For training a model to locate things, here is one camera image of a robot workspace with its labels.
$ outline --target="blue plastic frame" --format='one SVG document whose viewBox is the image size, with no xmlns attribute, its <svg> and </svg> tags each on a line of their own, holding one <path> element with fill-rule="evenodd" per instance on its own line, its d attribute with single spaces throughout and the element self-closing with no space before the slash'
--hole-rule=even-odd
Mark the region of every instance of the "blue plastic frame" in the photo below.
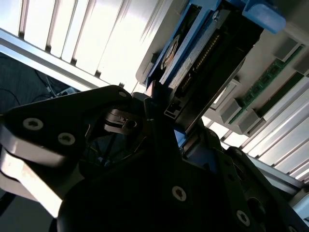
<svg viewBox="0 0 309 232">
<path fill-rule="evenodd" d="M 285 18 L 278 12 L 276 7 L 274 7 L 271 2 L 272 0 L 225 0 L 236 7 L 240 8 L 243 12 L 242 15 L 259 26 L 269 30 L 272 33 L 277 33 L 285 28 L 286 21 Z M 180 48 L 178 49 L 170 68 L 164 73 L 160 82 L 162 84 L 169 84 L 169 80 L 175 75 L 177 70 L 179 69 L 179 65 L 182 63 L 182 59 L 185 57 L 185 54 L 190 47 L 192 41 L 196 37 L 199 29 L 205 22 L 206 18 L 209 16 L 211 12 L 214 12 L 218 9 L 222 0 L 190 0 L 172 37 L 169 42 L 165 45 L 162 50 L 160 56 L 158 57 L 156 63 L 152 67 L 151 71 L 148 74 L 148 78 L 146 80 L 147 87 L 150 85 L 152 79 L 150 78 L 154 71 L 159 68 L 162 58 L 169 47 L 169 44 L 172 42 L 178 27 L 183 22 L 191 4 L 198 5 L 201 7 L 201 11 L 199 12 L 197 18 L 195 19 L 192 27 L 190 28 L 186 38 L 182 42 Z"/>
</svg>

